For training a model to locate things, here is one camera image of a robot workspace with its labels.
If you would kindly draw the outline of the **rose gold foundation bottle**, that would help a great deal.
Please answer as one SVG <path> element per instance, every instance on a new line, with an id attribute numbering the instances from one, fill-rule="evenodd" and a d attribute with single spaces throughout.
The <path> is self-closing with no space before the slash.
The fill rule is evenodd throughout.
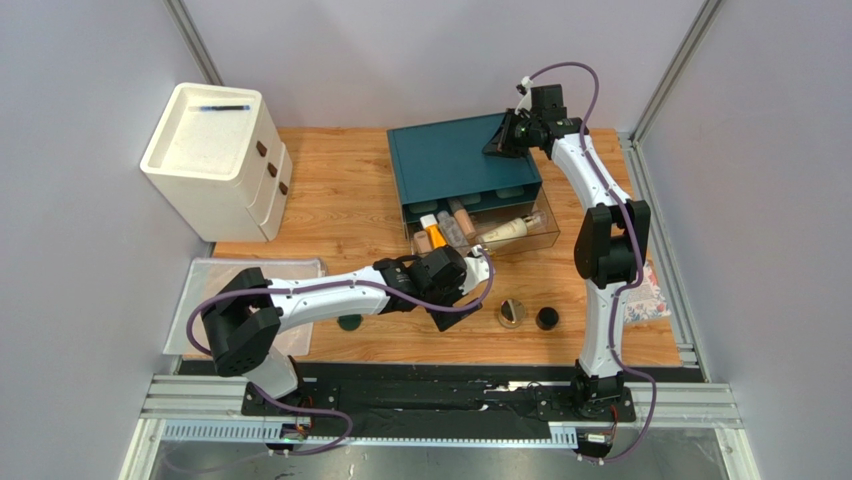
<path id="1" fill-rule="evenodd" d="M 429 234 L 425 230 L 420 230 L 414 233 L 412 237 L 413 245 L 418 254 L 428 254 L 433 250 L 433 246 Z"/>

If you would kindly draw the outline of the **clear bottle blue liquid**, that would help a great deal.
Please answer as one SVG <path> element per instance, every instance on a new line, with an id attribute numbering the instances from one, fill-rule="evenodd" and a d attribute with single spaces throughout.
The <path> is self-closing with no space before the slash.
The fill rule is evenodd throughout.
<path id="1" fill-rule="evenodd" d="M 447 211 L 439 211 L 436 218 L 439 229 L 448 245 L 454 248 L 464 248 L 469 245 L 460 224 L 453 215 Z"/>

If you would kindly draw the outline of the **orange tube white cap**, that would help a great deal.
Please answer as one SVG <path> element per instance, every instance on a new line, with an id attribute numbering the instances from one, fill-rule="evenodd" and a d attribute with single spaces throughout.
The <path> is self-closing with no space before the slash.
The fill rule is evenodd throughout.
<path id="1" fill-rule="evenodd" d="M 445 247 L 448 245 L 443 233 L 440 230 L 438 220 L 434 214 L 427 214 L 420 219 L 422 229 L 426 232 L 430 245 L 433 249 Z"/>

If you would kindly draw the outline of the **pink foundation tube silver cap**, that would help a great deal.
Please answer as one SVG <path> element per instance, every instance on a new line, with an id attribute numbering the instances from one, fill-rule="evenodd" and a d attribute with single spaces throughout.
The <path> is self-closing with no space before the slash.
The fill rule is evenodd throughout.
<path id="1" fill-rule="evenodd" d="M 456 197 L 449 198 L 447 202 L 465 238 L 474 239 L 477 235 L 476 228 L 463 202 Z"/>

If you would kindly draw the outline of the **clear acrylic drawer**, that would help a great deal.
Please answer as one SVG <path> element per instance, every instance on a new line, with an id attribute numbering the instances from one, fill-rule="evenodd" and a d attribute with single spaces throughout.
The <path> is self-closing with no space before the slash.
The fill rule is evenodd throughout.
<path id="1" fill-rule="evenodd" d="M 506 256 L 550 248 L 561 234 L 544 191 L 535 186 L 410 203 L 401 215 L 418 254 L 449 246 L 466 255 L 480 245 L 493 257 Z"/>

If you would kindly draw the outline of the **cream lotion bottle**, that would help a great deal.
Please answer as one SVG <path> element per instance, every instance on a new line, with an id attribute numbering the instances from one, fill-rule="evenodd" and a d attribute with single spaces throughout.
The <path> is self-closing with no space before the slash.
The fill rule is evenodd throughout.
<path id="1" fill-rule="evenodd" d="M 476 243 L 490 251 L 496 251 L 518 241 L 536 229 L 544 228 L 548 216 L 541 210 L 515 218 L 476 237 Z"/>

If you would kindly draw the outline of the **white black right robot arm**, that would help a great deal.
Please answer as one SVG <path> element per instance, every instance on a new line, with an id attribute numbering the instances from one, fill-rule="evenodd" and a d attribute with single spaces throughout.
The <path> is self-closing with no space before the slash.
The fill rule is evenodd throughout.
<path id="1" fill-rule="evenodd" d="M 568 116 L 561 86 L 535 87 L 525 80 L 517 89 L 518 106 L 507 110 L 483 152 L 519 158 L 533 148 L 542 150 L 585 211 L 573 259 L 586 283 L 586 331 L 571 388 L 575 407 L 591 413 L 624 395 L 626 292 L 642 282 L 651 209 L 631 199 L 609 173 L 583 120 Z"/>

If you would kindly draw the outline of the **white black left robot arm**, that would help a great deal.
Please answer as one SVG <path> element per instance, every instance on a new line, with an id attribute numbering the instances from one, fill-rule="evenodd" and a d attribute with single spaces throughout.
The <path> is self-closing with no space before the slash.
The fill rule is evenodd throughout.
<path id="1" fill-rule="evenodd" d="M 294 361 L 274 349 L 279 334 L 344 316 L 417 307 L 445 331 L 482 307 L 494 276 L 493 261 L 481 246 L 467 255 L 440 247 L 307 280 L 267 278 L 248 268 L 190 313 L 186 333 L 194 348 L 213 359 L 217 375 L 242 376 L 265 397 L 281 399 L 298 389 L 301 377 Z"/>

